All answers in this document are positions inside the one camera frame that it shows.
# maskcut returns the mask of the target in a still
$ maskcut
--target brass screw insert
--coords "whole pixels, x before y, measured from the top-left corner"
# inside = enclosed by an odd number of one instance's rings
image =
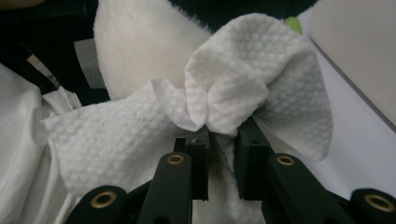
[[[106,190],[96,194],[91,200],[91,206],[94,208],[105,208],[113,204],[117,199],[117,194],[112,190]]]
[[[169,164],[178,165],[184,161],[184,157],[180,155],[172,155],[169,156],[166,160],[168,161]]]
[[[282,165],[288,165],[288,166],[292,166],[294,165],[295,161],[294,159],[292,159],[291,157],[288,156],[278,156],[276,158],[277,162],[279,162]]]
[[[388,199],[376,195],[376,194],[367,194],[364,196],[364,200],[370,204],[372,207],[386,212],[386,213],[391,213],[395,211],[395,205],[391,203]]]

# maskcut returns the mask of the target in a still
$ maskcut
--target white fur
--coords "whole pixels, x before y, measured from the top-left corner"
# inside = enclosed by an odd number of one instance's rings
[[[166,0],[101,1],[94,25],[99,67],[112,100],[152,77],[184,88],[184,67],[211,34]]]

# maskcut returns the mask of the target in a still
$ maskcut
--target plush toy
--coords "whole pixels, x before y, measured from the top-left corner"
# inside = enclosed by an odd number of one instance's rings
[[[316,2],[101,1],[94,38],[110,98],[123,99],[153,77],[167,77],[178,88],[184,88],[184,67],[188,59],[227,22],[249,13],[263,13],[283,20],[298,16]]]

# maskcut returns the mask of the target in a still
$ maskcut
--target white surface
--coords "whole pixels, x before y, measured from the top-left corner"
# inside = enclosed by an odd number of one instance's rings
[[[0,223],[60,223],[71,208],[47,134],[37,123],[79,106],[64,89],[39,89],[0,64]]]
[[[311,35],[396,125],[396,1],[319,1]]]
[[[305,35],[311,16],[312,10],[300,16]],[[347,199],[361,188],[396,197],[396,133],[319,52],[318,60],[332,104],[334,130],[328,157],[304,163],[325,188]]]

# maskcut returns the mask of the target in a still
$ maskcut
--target black plastic part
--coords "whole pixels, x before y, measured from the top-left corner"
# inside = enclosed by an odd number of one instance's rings
[[[290,224],[285,209],[269,183],[265,185],[262,214],[266,224]]]
[[[174,145],[174,152],[186,152],[186,139],[177,138]]]
[[[114,192],[116,194],[115,201],[109,206],[102,208],[95,208],[92,206],[92,200],[94,197],[103,192]],[[108,196],[104,195],[97,199],[100,203],[105,203]],[[87,193],[78,205],[73,209],[69,218],[66,220],[66,224],[86,224],[86,223],[96,223],[96,224],[118,224],[125,223],[125,216],[123,216],[123,208],[125,207],[127,200],[127,195],[125,190],[112,187],[112,186],[102,186],[97,189],[91,190]]]
[[[83,106],[97,105],[110,100],[106,89],[77,90],[75,94]]]
[[[92,34],[96,10],[92,7],[97,7],[97,1],[48,0],[36,7],[0,12],[0,48],[10,53],[12,49],[7,46],[21,44],[46,65],[64,88],[69,91],[87,90],[90,86],[79,65],[73,41],[74,33],[84,33],[84,29],[88,30],[85,33]],[[2,57],[0,62],[7,63],[8,68],[36,84],[42,93],[49,92],[51,86],[48,81],[38,71],[32,70],[25,59],[14,54],[12,63]]]
[[[271,145],[253,118],[248,118],[238,129],[235,141],[233,168],[239,197],[260,201],[265,183],[265,166],[273,154]]]
[[[359,223],[396,223],[396,200],[376,189],[357,189],[350,200],[352,215]]]
[[[161,157],[137,223],[191,223],[191,173],[189,155]]]
[[[55,91],[56,87],[26,60],[24,53],[20,53],[21,49],[23,47],[19,44],[3,46],[0,48],[0,63],[35,84],[40,89],[41,94]]]
[[[124,213],[128,217],[128,221],[122,223],[135,224],[137,222],[140,214],[140,209],[142,208],[143,202],[145,201],[146,196],[149,192],[150,184],[151,181],[127,194],[127,203],[124,207]]]
[[[275,154],[268,161],[266,173],[289,223],[355,223],[297,158]]]
[[[186,133],[185,152],[192,158],[192,198],[208,200],[209,130],[204,126],[198,132]]]

